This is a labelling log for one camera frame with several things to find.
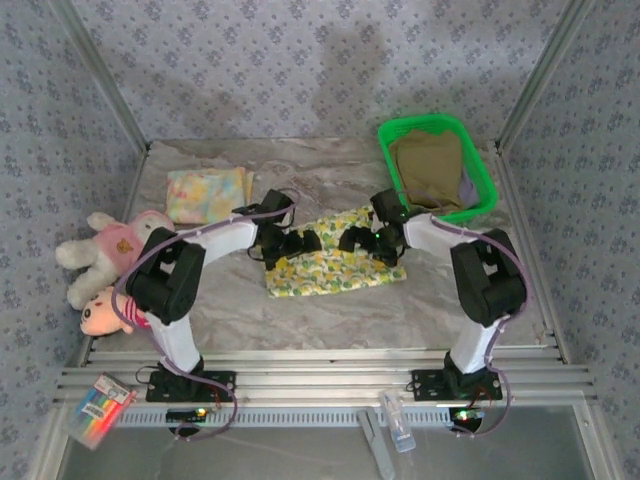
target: plush toy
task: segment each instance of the plush toy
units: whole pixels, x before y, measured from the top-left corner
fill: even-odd
[[[113,287],[107,287],[85,305],[81,313],[80,330],[85,335],[101,337],[110,335],[122,329],[126,333],[133,332],[133,327],[124,323],[111,306],[111,295]],[[139,310],[133,298],[125,295],[116,295],[118,309],[141,328],[149,328],[149,323],[144,316],[144,312]]]
[[[95,237],[64,242],[56,248],[56,260],[62,267],[89,267],[67,291],[67,300],[76,310],[82,310],[91,297],[135,263],[151,232],[158,227],[174,231],[169,217],[153,210],[141,213],[129,225],[106,213],[93,213],[87,223],[98,232]]]

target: folded pastel towel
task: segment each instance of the folded pastel towel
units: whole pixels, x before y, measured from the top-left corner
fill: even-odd
[[[224,220],[251,201],[253,172],[206,168],[175,170],[167,175],[167,216],[175,223],[204,224]]]
[[[371,207],[363,207],[296,227],[300,232],[314,230],[322,242],[322,251],[281,258],[273,270],[266,271],[269,296],[325,295],[405,280],[407,272],[401,265],[387,267],[359,248],[354,253],[338,250],[347,228],[371,227],[371,212]]]

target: floral wallpaper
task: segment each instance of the floral wallpaper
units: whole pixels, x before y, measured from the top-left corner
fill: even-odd
[[[509,157],[575,362],[640,478],[640,4],[598,0]]]
[[[0,478],[24,479],[79,344],[60,242],[122,213],[139,153],[46,2],[0,3]]]
[[[74,0],[148,140],[371,135],[443,111],[495,138],[565,0]]]

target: green plastic basket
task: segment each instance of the green plastic basket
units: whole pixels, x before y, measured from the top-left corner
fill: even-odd
[[[480,202],[473,208],[460,212],[441,215],[439,218],[450,223],[463,223],[471,220],[476,215],[482,215],[493,210],[498,203],[498,191],[496,190],[487,168],[482,163],[482,158],[473,145],[473,141],[464,128],[460,120],[451,115],[442,113],[431,115],[418,115],[415,117],[398,118],[383,123],[378,129],[378,140],[384,152],[384,158],[391,172],[391,179],[396,190],[404,189],[398,169],[393,163],[389,145],[400,137],[404,137],[411,130],[422,130],[423,132],[440,135],[442,132],[451,130],[455,133],[462,144],[463,162],[469,174],[469,178],[475,184]],[[400,201],[404,206],[410,208],[409,200],[405,194],[400,195]]]

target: plush toy face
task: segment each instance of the plush toy face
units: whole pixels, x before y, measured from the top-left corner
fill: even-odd
[[[131,333],[133,328],[125,324],[115,314],[111,307],[111,294],[113,287],[107,287],[97,295],[94,295],[89,303],[82,310],[80,320],[80,330],[85,335],[99,337],[109,335],[123,329],[127,333]],[[116,299],[118,308],[122,311],[126,302],[126,297],[118,295]]]
[[[131,222],[131,227],[142,243],[146,243],[147,240],[149,240],[151,232],[156,228],[164,227],[171,231],[175,231],[173,222],[169,217],[153,210],[136,216],[136,218]]]

